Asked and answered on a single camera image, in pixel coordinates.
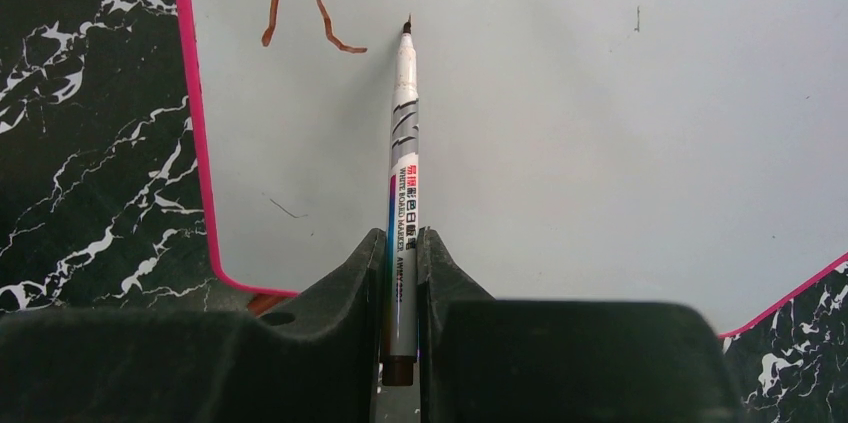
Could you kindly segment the pink framed whiteboard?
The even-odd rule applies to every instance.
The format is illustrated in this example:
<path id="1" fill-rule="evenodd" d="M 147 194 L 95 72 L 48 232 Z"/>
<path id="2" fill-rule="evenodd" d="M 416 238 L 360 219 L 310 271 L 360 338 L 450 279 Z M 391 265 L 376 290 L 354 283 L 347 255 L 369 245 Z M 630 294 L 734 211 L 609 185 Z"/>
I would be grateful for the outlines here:
<path id="1" fill-rule="evenodd" d="M 847 0 L 177 0 L 213 269 L 300 291 L 387 222 L 402 25 L 423 223 L 490 293 L 730 332 L 847 250 Z"/>

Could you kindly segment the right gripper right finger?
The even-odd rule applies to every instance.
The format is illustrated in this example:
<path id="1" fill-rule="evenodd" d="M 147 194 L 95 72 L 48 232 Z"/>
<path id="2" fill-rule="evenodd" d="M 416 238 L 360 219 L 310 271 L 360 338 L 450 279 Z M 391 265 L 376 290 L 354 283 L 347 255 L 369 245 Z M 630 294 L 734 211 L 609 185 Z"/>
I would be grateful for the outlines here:
<path id="1" fill-rule="evenodd" d="M 717 336 L 662 302 L 496 299 L 418 238 L 425 422 L 740 422 Z"/>

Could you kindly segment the white whiteboard marker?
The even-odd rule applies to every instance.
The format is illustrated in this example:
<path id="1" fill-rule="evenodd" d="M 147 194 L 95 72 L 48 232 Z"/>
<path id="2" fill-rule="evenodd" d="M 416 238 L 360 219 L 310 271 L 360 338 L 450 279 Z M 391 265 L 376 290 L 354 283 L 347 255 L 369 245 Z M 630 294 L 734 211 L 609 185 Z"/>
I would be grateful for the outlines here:
<path id="1" fill-rule="evenodd" d="M 419 110 L 417 55 L 408 18 L 399 40 L 391 102 L 384 386 L 412 385 L 418 356 Z"/>

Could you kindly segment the red marker cap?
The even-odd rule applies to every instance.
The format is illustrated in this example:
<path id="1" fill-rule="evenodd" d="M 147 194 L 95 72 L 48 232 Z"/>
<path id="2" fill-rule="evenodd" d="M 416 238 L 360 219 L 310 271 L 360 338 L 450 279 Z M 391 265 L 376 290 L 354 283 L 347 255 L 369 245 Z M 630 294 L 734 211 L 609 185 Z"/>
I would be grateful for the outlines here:
<path id="1" fill-rule="evenodd" d="M 246 308 L 254 316 L 261 316 L 288 299 L 289 296 L 285 295 L 257 293 L 247 303 Z"/>

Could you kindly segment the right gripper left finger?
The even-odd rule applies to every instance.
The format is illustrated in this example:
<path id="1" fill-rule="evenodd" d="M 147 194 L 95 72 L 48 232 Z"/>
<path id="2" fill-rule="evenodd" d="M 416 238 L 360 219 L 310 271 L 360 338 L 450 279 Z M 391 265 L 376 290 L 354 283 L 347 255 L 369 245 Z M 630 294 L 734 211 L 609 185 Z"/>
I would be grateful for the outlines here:
<path id="1" fill-rule="evenodd" d="M 247 311 L 65 309 L 1 321 L 5 422 L 370 422 L 378 274 L 372 229 L 346 261 L 259 318 Z"/>

